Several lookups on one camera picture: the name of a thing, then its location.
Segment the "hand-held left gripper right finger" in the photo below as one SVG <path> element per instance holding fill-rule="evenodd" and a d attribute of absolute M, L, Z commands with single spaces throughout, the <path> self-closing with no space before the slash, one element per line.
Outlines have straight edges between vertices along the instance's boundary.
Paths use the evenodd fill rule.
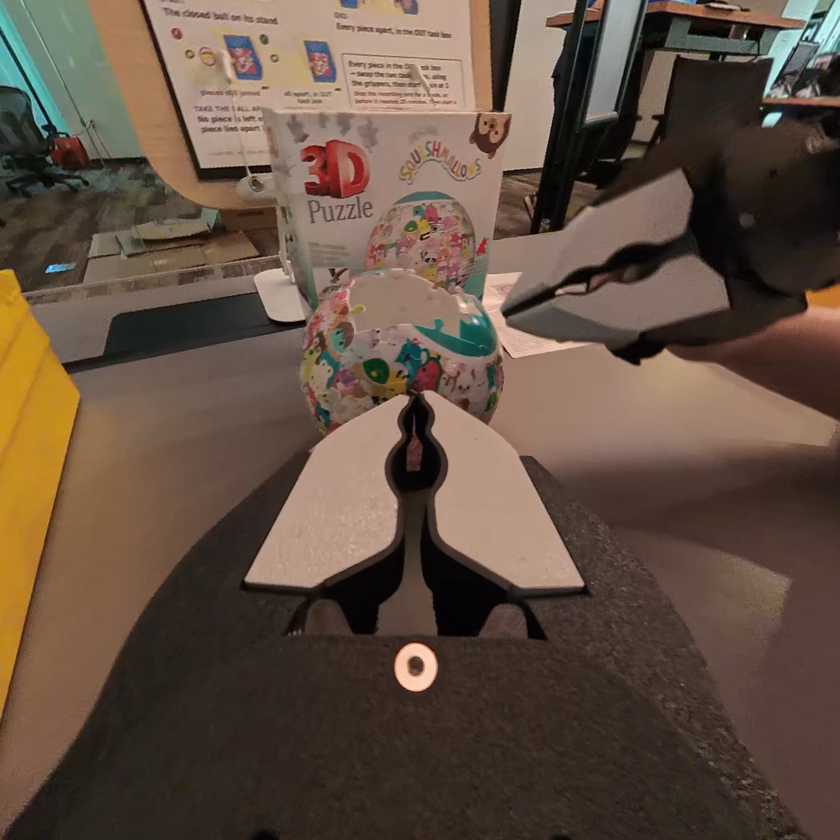
<path fill-rule="evenodd" d="M 513 605 L 527 636 L 543 631 L 531 600 L 586 583 L 516 449 L 434 392 L 418 397 L 418 485 L 427 490 L 423 580 L 439 636 L 478 636 Z"/>

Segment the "dark desk panel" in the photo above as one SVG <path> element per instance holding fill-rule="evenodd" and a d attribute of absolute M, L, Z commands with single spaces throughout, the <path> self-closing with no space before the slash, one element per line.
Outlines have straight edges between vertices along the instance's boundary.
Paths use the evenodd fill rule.
<path fill-rule="evenodd" d="M 99 355 L 62 365 L 73 375 L 300 329 L 304 324 L 302 318 L 290 322 L 269 318 L 257 292 L 189 301 L 116 315 Z"/>

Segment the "yellow plastic bin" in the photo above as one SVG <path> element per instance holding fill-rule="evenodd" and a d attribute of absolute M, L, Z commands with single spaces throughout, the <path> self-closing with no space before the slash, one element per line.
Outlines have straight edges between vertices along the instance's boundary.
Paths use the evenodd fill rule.
<path fill-rule="evenodd" d="M 1 711 L 5 711 L 80 394 L 15 273 L 1 272 Z"/>

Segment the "curved wooden board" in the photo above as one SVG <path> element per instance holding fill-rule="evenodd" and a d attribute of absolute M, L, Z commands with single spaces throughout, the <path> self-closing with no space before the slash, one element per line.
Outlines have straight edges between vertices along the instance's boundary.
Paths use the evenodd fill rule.
<path fill-rule="evenodd" d="M 273 204 L 242 198 L 236 178 L 198 179 L 141 3 L 89 1 L 88 7 L 143 154 L 162 181 L 201 207 L 249 214 Z"/>

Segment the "black upright board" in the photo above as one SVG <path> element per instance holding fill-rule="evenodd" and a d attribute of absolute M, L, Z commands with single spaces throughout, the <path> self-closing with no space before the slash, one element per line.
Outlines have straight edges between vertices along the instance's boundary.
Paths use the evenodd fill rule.
<path fill-rule="evenodd" d="M 652 150 L 674 135 L 708 125 L 757 123 L 772 66 L 771 58 L 718 61 L 676 57 L 665 111 L 655 116 L 658 123 L 647 148 Z"/>

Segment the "cardboard box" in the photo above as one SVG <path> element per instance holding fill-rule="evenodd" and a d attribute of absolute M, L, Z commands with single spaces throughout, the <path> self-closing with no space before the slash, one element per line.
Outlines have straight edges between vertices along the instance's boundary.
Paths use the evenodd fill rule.
<path fill-rule="evenodd" d="M 230 233 L 255 230 L 277 231 L 277 210 L 274 206 L 250 206 L 218 211 L 220 222 Z"/>

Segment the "colourful puzzle ball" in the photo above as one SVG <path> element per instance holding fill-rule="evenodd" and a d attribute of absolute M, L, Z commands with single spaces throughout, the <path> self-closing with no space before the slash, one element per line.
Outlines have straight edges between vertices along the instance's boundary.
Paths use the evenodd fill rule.
<path fill-rule="evenodd" d="M 504 384 L 487 312 L 408 269 L 339 283 L 306 330 L 299 382 L 322 435 L 398 396 L 435 392 L 488 423 Z"/>

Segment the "grey office chair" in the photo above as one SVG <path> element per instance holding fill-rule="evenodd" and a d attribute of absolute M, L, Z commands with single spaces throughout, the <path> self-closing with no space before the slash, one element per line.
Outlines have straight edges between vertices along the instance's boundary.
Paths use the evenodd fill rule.
<path fill-rule="evenodd" d="M 2 167 L 11 172 L 4 178 L 9 192 L 30 197 L 38 185 L 45 189 L 63 185 L 72 192 L 89 187 L 84 177 L 53 162 L 54 150 L 55 142 L 35 122 L 29 96 L 17 88 L 1 86 L 1 158 Z"/>

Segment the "instruction poster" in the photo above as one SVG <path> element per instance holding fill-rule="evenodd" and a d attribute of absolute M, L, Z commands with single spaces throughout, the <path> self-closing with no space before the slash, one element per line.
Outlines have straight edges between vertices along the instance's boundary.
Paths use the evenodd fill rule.
<path fill-rule="evenodd" d="M 477 105 L 470 2 L 142 1 L 196 177 L 266 172 L 263 110 Z"/>

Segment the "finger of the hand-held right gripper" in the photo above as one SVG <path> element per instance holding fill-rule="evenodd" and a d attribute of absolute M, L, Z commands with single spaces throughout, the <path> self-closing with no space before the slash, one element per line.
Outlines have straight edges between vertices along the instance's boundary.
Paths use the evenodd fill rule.
<path fill-rule="evenodd" d="M 643 333 L 729 309 L 725 280 L 696 255 L 667 259 L 643 277 L 638 266 L 537 290 L 521 276 L 501 315 L 507 326 L 559 342 L 627 345 Z"/>
<path fill-rule="evenodd" d="M 596 206 L 561 231 L 540 237 L 553 247 L 547 269 L 526 268 L 504 309 L 531 309 L 555 298 L 582 298 L 609 283 L 635 282 L 642 268 L 688 230 L 694 193 L 676 168 Z"/>

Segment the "printed instruction sheet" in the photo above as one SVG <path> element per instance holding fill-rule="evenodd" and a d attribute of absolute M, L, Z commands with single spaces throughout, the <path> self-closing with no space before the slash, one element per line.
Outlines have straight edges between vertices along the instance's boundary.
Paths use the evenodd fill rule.
<path fill-rule="evenodd" d="M 556 340 L 543 339 L 507 325 L 501 315 L 501 305 L 505 302 L 509 291 L 520 276 L 521 272 L 488 274 L 486 276 L 485 289 L 482 294 L 482 306 L 497 332 L 499 342 L 504 351 L 512 359 L 523 359 L 535 355 L 585 347 L 586 343 L 558 342 Z"/>

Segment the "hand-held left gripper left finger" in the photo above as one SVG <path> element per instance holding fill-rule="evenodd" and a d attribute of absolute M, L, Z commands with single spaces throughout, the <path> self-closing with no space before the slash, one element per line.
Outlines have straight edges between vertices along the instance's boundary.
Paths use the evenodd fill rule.
<path fill-rule="evenodd" d="M 394 461 L 413 401 L 399 395 L 312 450 L 245 574 L 245 588 L 336 602 L 358 635 L 403 580 L 405 517 Z"/>

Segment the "red object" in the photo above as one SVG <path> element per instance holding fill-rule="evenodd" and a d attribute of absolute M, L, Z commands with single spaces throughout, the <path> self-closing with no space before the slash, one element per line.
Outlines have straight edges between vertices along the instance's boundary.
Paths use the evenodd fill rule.
<path fill-rule="evenodd" d="M 91 158 L 82 141 L 67 133 L 51 133 L 49 135 L 49 157 L 53 164 L 69 171 L 83 171 L 91 164 Z"/>

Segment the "printed puzzle box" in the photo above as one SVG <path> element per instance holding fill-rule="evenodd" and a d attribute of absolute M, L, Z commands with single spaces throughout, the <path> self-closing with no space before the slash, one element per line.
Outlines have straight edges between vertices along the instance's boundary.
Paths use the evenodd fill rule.
<path fill-rule="evenodd" d="M 511 115 L 263 108 L 278 223 L 301 294 L 413 270 L 482 299 Z"/>

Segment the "flattened cardboard sheets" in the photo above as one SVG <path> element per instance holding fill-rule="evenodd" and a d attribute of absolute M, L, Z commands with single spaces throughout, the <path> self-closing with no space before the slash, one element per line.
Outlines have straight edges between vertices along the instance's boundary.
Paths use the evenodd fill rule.
<path fill-rule="evenodd" d="M 228 232 L 211 213 L 95 234 L 82 283 L 128 280 L 257 257 L 258 249 L 246 234 Z"/>

